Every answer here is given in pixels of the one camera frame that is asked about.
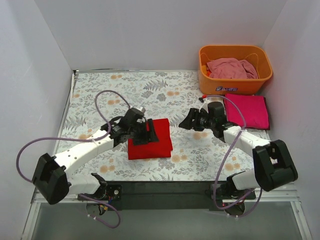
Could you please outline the red t shirt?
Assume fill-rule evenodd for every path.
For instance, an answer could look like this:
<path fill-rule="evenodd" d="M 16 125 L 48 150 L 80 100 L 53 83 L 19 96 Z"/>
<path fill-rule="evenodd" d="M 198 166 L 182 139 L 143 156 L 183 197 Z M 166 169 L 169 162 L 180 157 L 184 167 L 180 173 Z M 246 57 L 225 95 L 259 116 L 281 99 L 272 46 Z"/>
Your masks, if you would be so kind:
<path fill-rule="evenodd" d="M 153 119 L 153 126 L 157 142 L 150 142 L 148 144 L 134 145 L 133 140 L 128 140 L 128 159 L 156 159 L 156 158 L 170 158 L 173 150 L 170 123 L 167 118 Z"/>

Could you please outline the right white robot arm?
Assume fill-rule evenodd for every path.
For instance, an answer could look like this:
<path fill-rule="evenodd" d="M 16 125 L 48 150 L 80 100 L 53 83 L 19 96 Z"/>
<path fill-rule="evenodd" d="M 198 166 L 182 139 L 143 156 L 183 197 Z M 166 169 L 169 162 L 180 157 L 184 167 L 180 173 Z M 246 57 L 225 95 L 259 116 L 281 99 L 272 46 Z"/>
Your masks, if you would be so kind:
<path fill-rule="evenodd" d="M 211 130 L 222 142 L 252 157 L 253 169 L 227 177 L 215 191 L 219 197 L 236 198 L 256 188 L 269 192 L 298 179 L 298 171 L 284 141 L 257 137 L 228 121 L 219 101 L 209 102 L 205 108 L 191 108 L 178 126 L 197 132 Z"/>

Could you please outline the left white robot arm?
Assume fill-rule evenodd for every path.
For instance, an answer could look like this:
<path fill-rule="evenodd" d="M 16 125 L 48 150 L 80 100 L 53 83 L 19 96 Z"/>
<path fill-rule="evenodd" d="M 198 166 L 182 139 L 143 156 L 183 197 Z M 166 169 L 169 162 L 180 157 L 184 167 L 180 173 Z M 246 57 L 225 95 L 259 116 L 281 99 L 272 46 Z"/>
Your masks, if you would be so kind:
<path fill-rule="evenodd" d="M 91 173 L 74 177 L 73 174 L 90 160 L 129 139 L 138 146 L 159 141 L 153 120 L 145 118 L 143 109 L 129 108 L 125 115 L 113 118 L 72 148 L 54 156 L 42 155 L 32 183 L 50 205 L 68 195 L 84 194 L 96 200 L 104 199 L 108 183 L 102 176 Z"/>

